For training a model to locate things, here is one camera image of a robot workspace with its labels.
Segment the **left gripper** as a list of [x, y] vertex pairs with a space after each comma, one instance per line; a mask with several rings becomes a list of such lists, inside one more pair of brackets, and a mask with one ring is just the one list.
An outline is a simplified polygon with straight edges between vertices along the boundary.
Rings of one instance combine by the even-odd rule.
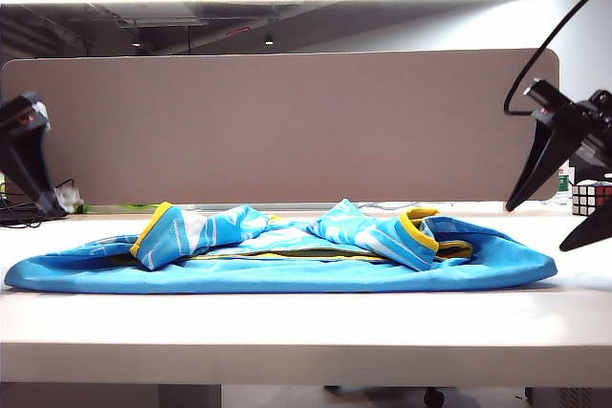
[[77, 213], [84, 204], [75, 185], [56, 189], [49, 178], [43, 140], [51, 129], [47, 108], [36, 92], [26, 92], [1, 105], [4, 173], [45, 216]]

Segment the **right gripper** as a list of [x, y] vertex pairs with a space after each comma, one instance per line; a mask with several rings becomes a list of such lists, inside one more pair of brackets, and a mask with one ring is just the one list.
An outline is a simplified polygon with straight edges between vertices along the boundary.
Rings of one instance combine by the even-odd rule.
[[[532, 148], [505, 208], [513, 211], [531, 198], [573, 155], [611, 167], [611, 93], [598, 90], [575, 102], [545, 79], [537, 78], [524, 95], [539, 108], [532, 112]], [[611, 210], [597, 209], [559, 245], [561, 251], [584, 247], [611, 237]]]

